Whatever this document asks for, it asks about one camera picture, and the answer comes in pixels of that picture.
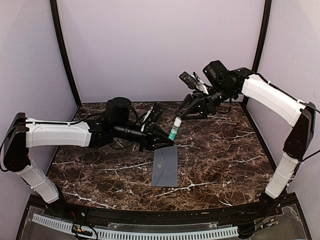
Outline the black frame post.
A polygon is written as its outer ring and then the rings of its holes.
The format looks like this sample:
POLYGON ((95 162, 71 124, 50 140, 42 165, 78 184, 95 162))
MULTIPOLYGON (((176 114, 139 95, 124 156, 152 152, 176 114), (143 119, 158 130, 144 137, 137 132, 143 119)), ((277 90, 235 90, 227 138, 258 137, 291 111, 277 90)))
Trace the black frame post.
POLYGON ((67 48, 64 40, 63 31, 62 31, 62 24, 61 24, 59 10, 58 10, 58 1, 50 0, 49 3, 50 3, 52 21, 54 25, 55 35, 58 43, 62 64, 64 67, 64 71, 67 77, 68 85, 70 87, 74 102, 76 106, 79 108, 82 106, 82 101, 76 86, 76 82, 72 73, 72 68, 71 68, 71 64, 70 64, 68 53, 67 53, 67 48))
POLYGON ((271 15, 271 7, 272 7, 272 0, 265 0, 258 42, 256 46, 252 68, 251 68, 253 72, 258 71, 260 62, 262 59, 263 49, 264 49, 264 45, 267 37, 267 30, 268 30, 270 15, 271 15))

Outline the right black frame post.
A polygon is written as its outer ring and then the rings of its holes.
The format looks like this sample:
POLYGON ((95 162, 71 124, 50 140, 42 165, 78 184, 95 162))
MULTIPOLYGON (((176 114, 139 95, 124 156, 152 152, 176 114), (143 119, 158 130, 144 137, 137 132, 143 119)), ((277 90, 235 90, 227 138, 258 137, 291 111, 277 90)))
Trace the right black frame post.
POLYGON ((272 0, 265 0, 258 42, 256 46, 252 68, 251 68, 253 72, 258 71, 260 62, 262 59, 263 49, 264 49, 264 45, 267 37, 267 30, 268 30, 270 15, 271 15, 271 7, 272 7, 272 0))

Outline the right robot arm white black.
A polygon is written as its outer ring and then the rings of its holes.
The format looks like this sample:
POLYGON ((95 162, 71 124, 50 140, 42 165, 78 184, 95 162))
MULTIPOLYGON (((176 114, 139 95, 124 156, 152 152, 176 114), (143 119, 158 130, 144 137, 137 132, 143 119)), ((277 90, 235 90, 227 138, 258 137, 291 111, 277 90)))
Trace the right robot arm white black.
POLYGON ((266 217, 275 208, 272 199, 281 195, 307 160, 305 153, 314 136, 318 109, 312 102, 295 98, 246 67, 228 70, 220 60, 215 60, 202 71, 210 85, 200 80, 196 73, 184 71, 179 76, 193 91, 179 106, 181 120, 206 119, 218 112, 217 107, 222 102, 244 95, 272 110, 292 127, 284 142, 280 162, 263 192, 266 198, 255 205, 255 213, 266 217))

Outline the clear acrylic front plate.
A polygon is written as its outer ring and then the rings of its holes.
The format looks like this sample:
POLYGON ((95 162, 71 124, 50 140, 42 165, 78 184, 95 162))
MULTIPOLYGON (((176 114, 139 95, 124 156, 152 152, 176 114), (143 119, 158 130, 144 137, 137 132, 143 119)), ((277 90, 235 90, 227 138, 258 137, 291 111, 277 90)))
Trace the clear acrylic front plate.
POLYGON ((218 222, 205 223, 188 223, 188 224, 129 224, 129 223, 115 223, 108 224, 107 229, 121 232, 135 232, 135 233, 182 233, 182 232, 199 232, 216 230, 219 228, 218 222))

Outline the left black frame post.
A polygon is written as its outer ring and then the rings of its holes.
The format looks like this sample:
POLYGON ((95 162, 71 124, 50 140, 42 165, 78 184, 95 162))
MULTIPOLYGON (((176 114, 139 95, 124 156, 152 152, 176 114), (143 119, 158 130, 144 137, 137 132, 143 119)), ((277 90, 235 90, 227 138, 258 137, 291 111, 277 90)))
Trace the left black frame post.
POLYGON ((58 43, 62 64, 64 67, 64 71, 67 77, 68 85, 70 87, 74 102, 76 106, 79 108, 82 106, 82 101, 76 86, 76 82, 72 73, 72 68, 71 68, 71 64, 70 64, 68 53, 67 53, 67 48, 64 40, 63 31, 62 31, 62 24, 61 24, 59 10, 58 10, 58 1, 50 0, 49 3, 50 3, 52 21, 54 25, 55 35, 58 43))

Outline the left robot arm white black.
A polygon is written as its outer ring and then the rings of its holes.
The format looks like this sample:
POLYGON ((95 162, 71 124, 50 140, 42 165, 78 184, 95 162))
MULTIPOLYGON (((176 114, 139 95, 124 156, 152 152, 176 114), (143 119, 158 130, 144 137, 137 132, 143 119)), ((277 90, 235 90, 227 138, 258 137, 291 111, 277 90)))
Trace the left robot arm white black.
POLYGON ((137 143, 139 151, 171 147, 174 141, 156 121, 163 109, 156 103, 144 116, 138 116, 132 102, 125 97, 107 101, 104 112, 88 115, 72 122, 45 121, 16 114, 0 147, 3 160, 0 169, 20 176, 60 218, 71 213, 63 194, 29 157, 29 149, 42 146, 78 146, 100 148, 114 139, 137 143))

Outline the white green glue stick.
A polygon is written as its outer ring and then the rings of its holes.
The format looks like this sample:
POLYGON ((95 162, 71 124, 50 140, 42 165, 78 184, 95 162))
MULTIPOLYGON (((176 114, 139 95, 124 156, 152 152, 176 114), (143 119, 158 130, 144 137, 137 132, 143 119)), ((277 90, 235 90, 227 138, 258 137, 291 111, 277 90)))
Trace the white green glue stick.
POLYGON ((177 123, 175 123, 175 120, 174 120, 173 126, 172 126, 172 128, 170 130, 170 133, 169 133, 169 136, 168 136, 168 138, 170 140, 172 140, 172 141, 175 140, 176 135, 177 135, 177 133, 178 133, 178 131, 180 129, 181 123, 177 124, 177 123))

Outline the small white glue cap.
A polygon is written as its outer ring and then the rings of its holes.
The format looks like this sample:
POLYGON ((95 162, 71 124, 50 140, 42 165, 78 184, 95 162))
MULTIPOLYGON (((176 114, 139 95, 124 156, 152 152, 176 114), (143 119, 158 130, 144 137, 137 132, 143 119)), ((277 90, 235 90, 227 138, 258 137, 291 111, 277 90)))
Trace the small white glue cap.
POLYGON ((175 118, 175 123, 176 124, 180 124, 182 122, 181 118, 180 117, 176 117, 175 118))

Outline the grey blue envelope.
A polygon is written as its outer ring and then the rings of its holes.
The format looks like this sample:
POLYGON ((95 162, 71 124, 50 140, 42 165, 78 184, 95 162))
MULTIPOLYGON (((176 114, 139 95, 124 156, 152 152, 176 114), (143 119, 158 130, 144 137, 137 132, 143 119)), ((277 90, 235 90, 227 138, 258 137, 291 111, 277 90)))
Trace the grey blue envelope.
POLYGON ((178 148, 165 147, 154 151, 151 185, 178 186, 178 148))

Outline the black curved front rail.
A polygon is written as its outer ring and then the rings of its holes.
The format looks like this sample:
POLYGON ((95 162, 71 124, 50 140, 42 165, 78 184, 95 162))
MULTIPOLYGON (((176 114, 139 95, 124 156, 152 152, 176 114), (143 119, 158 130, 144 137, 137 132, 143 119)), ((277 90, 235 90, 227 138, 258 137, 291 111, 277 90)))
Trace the black curved front rail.
POLYGON ((218 222, 220 224, 247 224, 262 216, 256 213, 257 202, 231 207, 182 211, 133 211, 61 203, 53 209, 63 216, 73 212, 76 220, 93 225, 146 224, 174 225, 218 222))

